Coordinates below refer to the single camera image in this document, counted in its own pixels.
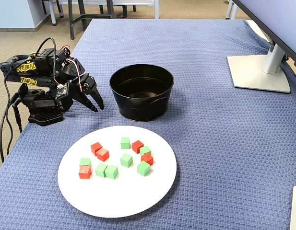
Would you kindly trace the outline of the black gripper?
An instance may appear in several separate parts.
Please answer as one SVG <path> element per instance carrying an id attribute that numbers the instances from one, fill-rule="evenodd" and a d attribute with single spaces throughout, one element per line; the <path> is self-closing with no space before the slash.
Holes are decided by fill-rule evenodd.
<path id="1" fill-rule="evenodd" d="M 76 58 L 66 58 L 62 67 L 62 84 L 69 84 L 69 90 L 72 98 L 80 102 L 90 110 L 98 112 L 97 108 L 87 98 L 91 95 L 101 110 L 104 109 L 104 103 L 97 90 L 97 84 L 89 73 L 83 74 L 84 70 Z"/>

